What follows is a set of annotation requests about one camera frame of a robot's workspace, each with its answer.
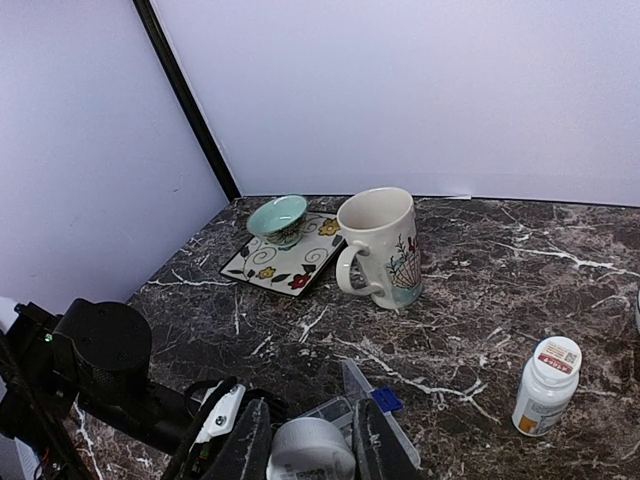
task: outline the clear plastic container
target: clear plastic container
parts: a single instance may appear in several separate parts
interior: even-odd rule
[[[322,418],[333,423],[340,429],[344,435],[347,444],[351,446],[352,436],[352,420],[353,420],[353,406],[358,400],[364,398],[372,398],[371,393],[375,390],[367,378],[362,374],[358,366],[353,360],[346,359],[342,362],[342,380],[344,383],[345,397],[335,397],[328,402],[310,410],[301,417],[316,417]],[[385,418],[389,422],[391,429],[396,434],[400,445],[404,448],[405,452],[409,456],[411,463],[418,468],[420,466],[420,454],[413,446],[407,435],[404,433],[398,422],[393,417],[391,412],[384,414]]]

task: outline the white bottle cap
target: white bottle cap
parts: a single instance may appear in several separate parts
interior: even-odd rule
[[[567,337],[550,337],[538,344],[532,373],[541,383],[560,388],[574,380],[581,365],[582,352],[576,342]]]

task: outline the floral pattern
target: floral pattern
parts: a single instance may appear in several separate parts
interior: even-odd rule
[[[301,216],[291,225],[278,230],[276,232],[270,233],[267,235],[267,242],[272,243],[274,245],[282,245],[288,244],[289,242],[293,242],[293,245],[285,245],[285,247],[293,247],[296,243],[300,241],[301,232],[300,229],[302,225],[305,223],[305,216]]]
[[[387,264],[387,269],[391,274],[391,283],[394,287],[402,289],[412,289],[421,283],[420,275],[420,250],[418,249],[418,239],[407,238],[409,248],[402,241],[402,235],[398,236],[396,251],[399,254],[396,258],[392,255]]]
[[[311,280],[311,275],[308,273],[305,273],[304,275],[296,273],[293,276],[293,280],[291,280],[287,285],[291,287],[291,290],[297,290],[298,288],[304,288],[309,280]]]
[[[340,230],[340,225],[338,224],[338,220],[335,218],[327,218],[322,226],[318,229],[318,235],[325,235],[327,237],[331,237],[338,233]]]
[[[273,277],[273,274],[276,273],[276,269],[273,267],[267,267],[264,270],[260,270],[258,272],[258,278],[260,280],[264,280],[266,278],[271,278]]]

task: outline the mug handle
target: mug handle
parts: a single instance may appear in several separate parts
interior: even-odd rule
[[[353,264],[353,260],[358,253],[365,256],[369,255],[369,247],[361,242],[353,242],[352,245],[349,245],[342,251],[340,257],[338,258],[338,263],[336,265],[336,280],[338,281],[340,290],[345,293],[350,293],[351,295],[356,295],[358,297],[366,297],[368,295],[373,295],[376,293],[383,293],[384,289],[382,288],[382,286],[376,283],[372,283],[371,285],[368,285],[364,288],[353,288],[353,285],[351,285],[351,265]]]

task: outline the bottle label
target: bottle label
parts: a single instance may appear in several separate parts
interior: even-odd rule
[[[300,470],[287,463],[284,467],[285,471],[280,472],[275,477],[276,480],[339,480],[342,478],[332,465]]]
[[[538,360],[569,375],[578,363],[578,354],[557,343],[549,342],[538,355]]]
[[[518,428],[529,435],[544,435],[558,423],[567,405],[569,401],[559,405],[543,405],[529,399],[518,422]]]

